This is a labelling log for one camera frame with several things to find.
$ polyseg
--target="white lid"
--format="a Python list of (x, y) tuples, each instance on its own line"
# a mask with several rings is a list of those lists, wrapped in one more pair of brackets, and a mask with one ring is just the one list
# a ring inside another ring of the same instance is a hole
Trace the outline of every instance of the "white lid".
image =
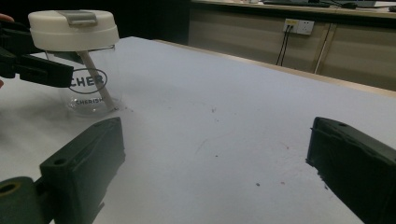
[(35, 46), (43, 50), (100, 49), (120, 40), (113, 14), (107, 11), (37, 11), (28, 18)]

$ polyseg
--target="table surface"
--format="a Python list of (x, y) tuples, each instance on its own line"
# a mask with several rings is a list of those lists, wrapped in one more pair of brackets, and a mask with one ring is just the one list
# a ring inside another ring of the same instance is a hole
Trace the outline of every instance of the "table surface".
[(38, 179), (49, 155), (121, 117), (126, 162), (96, 224), (361, 223), (305, 163), (310, 127), (337, 119), (396, 148), (391, 94), (135, 37), (116, 49), (125, 107), (105, 117), (74, 117), (58, 90), (5, 80), (1, 180)]
[[(364, 17), (376, 17), (376, 18), (391, 18), (396, 19), (396, 13), (389, 12), (387, 7), (381, 8), (356, 8), (348, 9), (336, 6), (330, 7), (291, 7), (291, 6), (275, 6), (265, 5), (262, 2), (256, 4), (244, 3), (238, 0), (191, 0), (193, 3), (202, 4), (214, 4), (214, 5), (226, 5), (226, 6), (239, 6), (239, 7), (258, 7), (268, 9), (283, 9), (291, 11), (305, 11), (305, 12), (317, 12), (337, 15), (348, 15), (348, 16), (364, 16)], [(395, 6), (394, 2), (381, 2), (376, 6)]]

